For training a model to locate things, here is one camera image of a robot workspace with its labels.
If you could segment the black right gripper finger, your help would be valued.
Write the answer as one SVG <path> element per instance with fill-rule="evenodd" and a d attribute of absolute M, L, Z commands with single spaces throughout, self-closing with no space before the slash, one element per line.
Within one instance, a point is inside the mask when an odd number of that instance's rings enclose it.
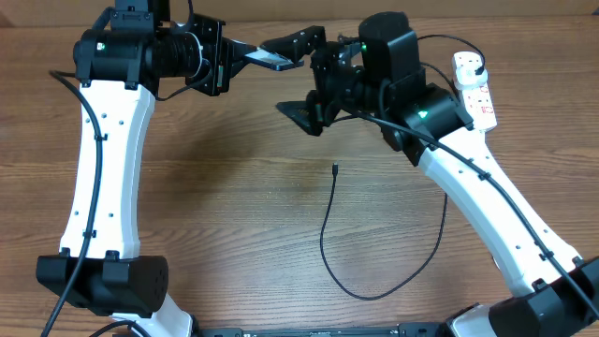
<path fill-rule="evenodd" d="M 294 34 L 264 41 L 260 48 L 276 53 L 296 64 L 305 55 L 325 46 L 326 33 L 324 26 L 313 25 Z"/>
<path fill-rule="evenodd" d="M 286 101 L 276 104 L 276 109 L 292 120 L 306 134 L 318 137 L 322 134 L 324 117 L 322 106 L 313 100 Z"/>

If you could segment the blue Galaxy smartphone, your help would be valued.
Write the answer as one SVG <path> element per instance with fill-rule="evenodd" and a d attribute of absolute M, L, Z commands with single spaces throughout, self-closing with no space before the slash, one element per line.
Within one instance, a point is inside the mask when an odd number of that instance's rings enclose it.
<path fill-rule="evenodd" d="M 303 60 L 294 62 L 280 54 L 265 51 L 263 49 L 257 49 L 256 51 L 247 53 L 243 56 L 243 59 L 250 64 L 263 66 L 274 71 L 286 71 L 304 65 Z"/>

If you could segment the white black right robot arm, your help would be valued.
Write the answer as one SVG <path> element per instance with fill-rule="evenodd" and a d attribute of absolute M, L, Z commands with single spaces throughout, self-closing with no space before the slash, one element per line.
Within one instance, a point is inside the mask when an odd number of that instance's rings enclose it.
<path fill-rule="evenodd" d="M 379 125 L 386 143 L 445 192 L 486 245 L 507 300 L 474 304 L 440 323 L 404 323 L 401 336 L 571 336 L 598 319 L 598 262 L 583 258 L 534 211 L 493 158 L 491 109 L 468 105 L 487 85 L 472 50 L 445 87 L 426 80 L 419 36 L 405 14 L 365 19 L 356 37 L 326 38 L 321 26 L 264 41 L 278 65 L 311 59 L 315 88 L 278 109 L 311 136 L 342 119 Z"/>

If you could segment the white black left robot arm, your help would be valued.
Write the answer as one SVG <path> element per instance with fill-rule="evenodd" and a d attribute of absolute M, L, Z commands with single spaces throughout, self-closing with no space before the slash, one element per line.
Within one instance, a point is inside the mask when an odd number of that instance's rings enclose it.
<path fill-rule="evenodd" d="M 205 95 L 263 51 L 222 34 L 223 22 L 191 13 L 170 18 L 166 1 L 118 1 L 73 49 L 76 69 L 53 71 L 80 102 L 76 186 L 55 255 L 37 260 L 37 280 L 59 305 L 111 318 L 138 336 L 197 336 L 197 320 L 168 294 L 168 263 L 140 251 L 141 158 L 159 83 L 182 78 Z"/>

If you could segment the white charger plug adapter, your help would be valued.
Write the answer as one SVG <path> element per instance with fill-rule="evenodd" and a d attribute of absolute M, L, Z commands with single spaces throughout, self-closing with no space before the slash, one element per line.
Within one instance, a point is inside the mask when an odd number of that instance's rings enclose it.
<path fill-rule="evenodd" d="M 481 87 L 488 81 L 488 78 L 487 70 L 477 75 L 475 66 L 459 66 L 454 70 L 454 83 L 460 91 Z"/>

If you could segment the white power strip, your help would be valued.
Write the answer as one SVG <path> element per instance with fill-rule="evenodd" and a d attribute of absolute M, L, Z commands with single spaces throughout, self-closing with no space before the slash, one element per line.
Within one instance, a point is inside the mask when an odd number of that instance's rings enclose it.
<path fill-rule="evenodd" d="M 475 66 L 477 71 L 482 67 L 482 58 L 473 51 L 456 52 L 452 58 L 453 71 L 459 66 Z M 497 126 L 488 82 L 481 87 L 471 90 L 458 90 L 458 92 L 460 101 L 474 119 L 475 129 L 480 132 L 489 132 Z"/>

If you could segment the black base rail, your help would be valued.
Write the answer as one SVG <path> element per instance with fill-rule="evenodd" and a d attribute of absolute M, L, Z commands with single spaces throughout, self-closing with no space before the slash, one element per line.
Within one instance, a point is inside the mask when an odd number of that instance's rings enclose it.
<path fill-rule="evenodd" d="M 401 323 L 391 327 L 243 330 L 200 329 L 201 337 L 446 337 L 452 336 L 445 323 Z"/>

